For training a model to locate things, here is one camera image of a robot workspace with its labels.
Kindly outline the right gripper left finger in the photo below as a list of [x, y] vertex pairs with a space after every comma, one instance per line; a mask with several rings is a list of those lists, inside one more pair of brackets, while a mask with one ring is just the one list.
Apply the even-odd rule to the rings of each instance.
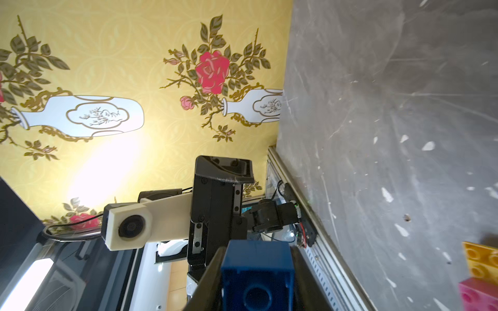
[[226, 247], [217, 250], [183, 311], [223, 310], [221, 266], [225, 253]]

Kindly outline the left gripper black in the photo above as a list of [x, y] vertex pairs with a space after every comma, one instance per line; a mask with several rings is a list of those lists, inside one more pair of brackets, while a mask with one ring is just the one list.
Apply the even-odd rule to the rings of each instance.
[[190, 278], [202, 278], [220, 247], [233, 239], [246, 239], [243, 186], [254, 182], [248, 159], [197, 157], [187, 254]]

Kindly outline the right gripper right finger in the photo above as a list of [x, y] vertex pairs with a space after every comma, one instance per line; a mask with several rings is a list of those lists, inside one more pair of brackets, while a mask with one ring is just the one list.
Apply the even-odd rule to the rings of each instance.
[[295, 270], [293, 310], [333, 310], [300, 250], [296, 246], [290, 250]]

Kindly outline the blue lego brick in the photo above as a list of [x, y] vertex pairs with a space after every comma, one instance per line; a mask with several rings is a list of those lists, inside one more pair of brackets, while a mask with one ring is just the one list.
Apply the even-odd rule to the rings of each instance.
[[221, 264], [224, 310], [292, 310], [295, 269], [286, 242], [232, 240]]

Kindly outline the pink lego brick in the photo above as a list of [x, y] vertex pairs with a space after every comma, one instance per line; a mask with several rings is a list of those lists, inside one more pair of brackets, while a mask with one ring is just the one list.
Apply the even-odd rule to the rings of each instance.
[[497, 311], [497, 286], [469, 278], [459, 283], [459, 293], [465, 311]]

